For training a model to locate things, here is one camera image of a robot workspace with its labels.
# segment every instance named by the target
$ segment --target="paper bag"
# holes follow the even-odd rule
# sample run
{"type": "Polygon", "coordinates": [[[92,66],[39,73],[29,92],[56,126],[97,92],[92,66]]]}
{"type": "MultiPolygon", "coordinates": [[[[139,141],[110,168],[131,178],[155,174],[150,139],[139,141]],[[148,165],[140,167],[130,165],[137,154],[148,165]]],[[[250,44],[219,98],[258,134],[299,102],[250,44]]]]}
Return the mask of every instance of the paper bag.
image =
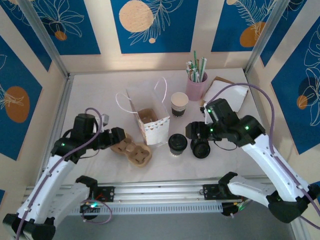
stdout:
{"type": "Polygon", "coordinates": [[[168,142],[170,115],[163,102],[167,95],[167,81],[165,82],[165,94],[160,98],[156,92],[159,81],[155,86],[149,81],[126,88],[132,111],[122,108],[118,102],[118,94],[115,96],[118,106],[129,113],[134,114],[142,133],[144,142],[147,145],[161,146],[168,142]]]}

